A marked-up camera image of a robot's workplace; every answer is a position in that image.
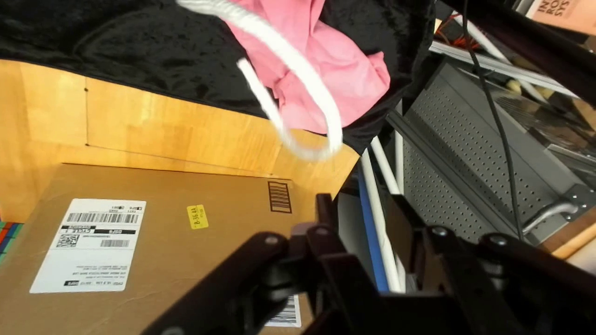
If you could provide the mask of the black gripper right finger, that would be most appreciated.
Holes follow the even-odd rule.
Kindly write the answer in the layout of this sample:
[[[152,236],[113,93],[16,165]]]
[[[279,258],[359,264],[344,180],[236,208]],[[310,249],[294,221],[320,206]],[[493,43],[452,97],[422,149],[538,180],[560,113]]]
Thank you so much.
[[[596,277],[502,232],[474,242],[385,199],[389,240],[407,285],[452,301],[467,335],[596,335]]]

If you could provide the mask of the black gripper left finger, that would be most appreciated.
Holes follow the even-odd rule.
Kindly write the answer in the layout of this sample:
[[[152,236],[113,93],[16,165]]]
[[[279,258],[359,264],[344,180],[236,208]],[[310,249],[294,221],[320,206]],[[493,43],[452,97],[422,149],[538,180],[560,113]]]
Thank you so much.
[[[303,234],[255,232],[141,335],[256,335],[312,285]]]

